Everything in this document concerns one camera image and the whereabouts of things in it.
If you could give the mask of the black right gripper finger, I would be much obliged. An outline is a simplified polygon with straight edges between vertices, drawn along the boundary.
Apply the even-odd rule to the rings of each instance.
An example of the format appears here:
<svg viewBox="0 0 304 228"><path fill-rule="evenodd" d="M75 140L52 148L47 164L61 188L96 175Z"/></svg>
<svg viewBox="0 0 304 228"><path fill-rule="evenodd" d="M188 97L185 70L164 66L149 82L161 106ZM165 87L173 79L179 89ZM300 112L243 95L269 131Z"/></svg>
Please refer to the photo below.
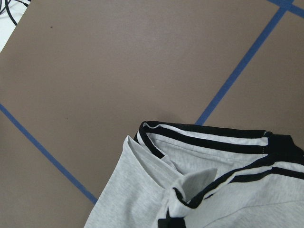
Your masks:
<svg viewBox="0 0 304 228"><path fill-rule="evenodd" d="M158 220L158 228L169 228L170 227L170 219L163 218Z"/></svg>

